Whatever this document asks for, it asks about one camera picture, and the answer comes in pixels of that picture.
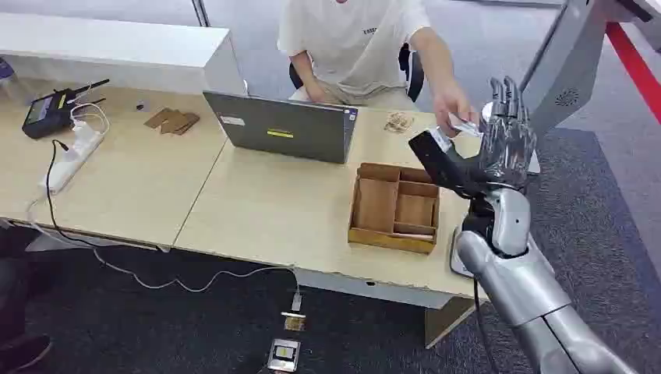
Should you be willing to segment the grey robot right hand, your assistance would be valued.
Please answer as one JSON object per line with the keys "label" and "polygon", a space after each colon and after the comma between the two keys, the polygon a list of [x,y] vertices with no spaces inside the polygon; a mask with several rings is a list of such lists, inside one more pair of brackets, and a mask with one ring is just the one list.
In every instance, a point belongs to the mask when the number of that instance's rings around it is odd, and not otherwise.
{"label": "grey robot right hand", "polygon": [[528,109],[510,77],[490,79],[492,100],[477,123],[459,119],[452,127],[479,141],[475,156],[460,155],[454,140],[439,127],[426,129],[408,141],[433,184],[464,199],[498,188],[521,190],[536,148]]}

